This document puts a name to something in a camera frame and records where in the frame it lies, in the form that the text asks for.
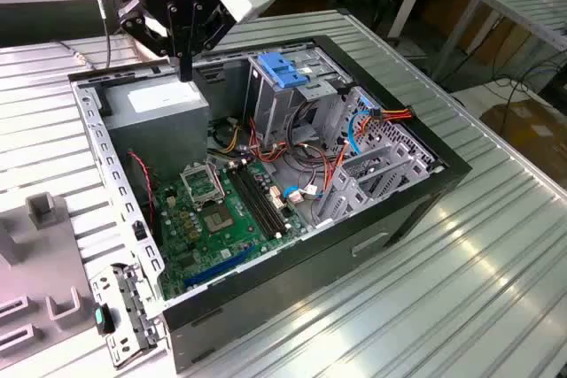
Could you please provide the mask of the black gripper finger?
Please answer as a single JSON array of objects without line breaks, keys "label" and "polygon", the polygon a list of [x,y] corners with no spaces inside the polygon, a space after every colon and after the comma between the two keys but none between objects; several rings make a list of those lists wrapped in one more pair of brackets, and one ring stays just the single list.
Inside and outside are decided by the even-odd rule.
[{"label": "black gripper finger", "polygon": [[212,50],[236,22],[226,7],[215,7],[211,11],[192,7],[188,15],[186,81],[192,81],[194,57]]},{"label": "black gripper finger", "polygon": [[167,58],[176,70],[179,81],[187,81],[187,29],[175,23],[177,9],[167,7],[166,34],[161,35],[147,25],[144,8],[139,0],[131,0],[118,11],[120,28],[151,53]]}]

